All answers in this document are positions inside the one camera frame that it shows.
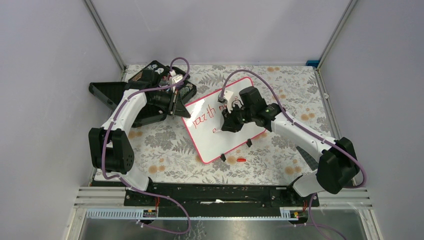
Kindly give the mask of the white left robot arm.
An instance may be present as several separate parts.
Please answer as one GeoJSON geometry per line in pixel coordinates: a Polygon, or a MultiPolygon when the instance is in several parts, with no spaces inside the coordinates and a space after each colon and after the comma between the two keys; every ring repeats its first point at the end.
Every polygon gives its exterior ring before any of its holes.
{"type": "Polygon", "coordinates": [[[136,199],[144,206],[152,204],[155,192],[147,176],[133,168],[134,151],[129,141],[133,126],[160,122],[167,115],[189,118],[184,106],[197,88],[187,81],[187,71],[178,68],[146,68],[139,71],[128,82],[92,82],[89,90],[93,95],[98,87],[114,90],[121,87],[121,97],[110,118],[100,127],[88,133],[92,165],[100,169],[105,179],[118,178],[136,192],[136,199]]]}

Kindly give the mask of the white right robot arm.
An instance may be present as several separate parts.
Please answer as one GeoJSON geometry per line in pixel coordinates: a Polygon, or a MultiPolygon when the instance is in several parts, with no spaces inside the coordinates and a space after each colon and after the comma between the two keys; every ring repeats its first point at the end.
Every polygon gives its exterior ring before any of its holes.
{"type": "Polygon", "coordinates": [[[296,121],[277,103],[266,103],[254,86],[241,90],[238,97],[232,91],[223,90],[218,102],[224,104],[221,112],[223,132],[237,133],[244,125],[255,123],[288,138],[305,159],[312,160],[309,166],[316,169],[289,185],[291,189],[287,191],[286,198],[293,206],[301,205],[307,196],[314,193],[339,193],[361,170],[349,139],[326,136],[296,121]]]}

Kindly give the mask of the pink framed whiteboard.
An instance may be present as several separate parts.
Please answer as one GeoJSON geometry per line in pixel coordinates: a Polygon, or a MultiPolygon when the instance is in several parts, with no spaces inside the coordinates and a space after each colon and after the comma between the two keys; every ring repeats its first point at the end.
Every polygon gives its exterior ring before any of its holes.
{"type": "Polygon", "coordinates": [[[266,131],[255,123],[244,124],[239,132],[233,133],[220,130],[224,118],[222,110],[226,107],[218,102],[221,89],[209,93],[185,105],[191,117],[182,118],[182,122],[193,142],[199,158],[204,164],[209,164],[234,149],[246,144],[266,131]]]}

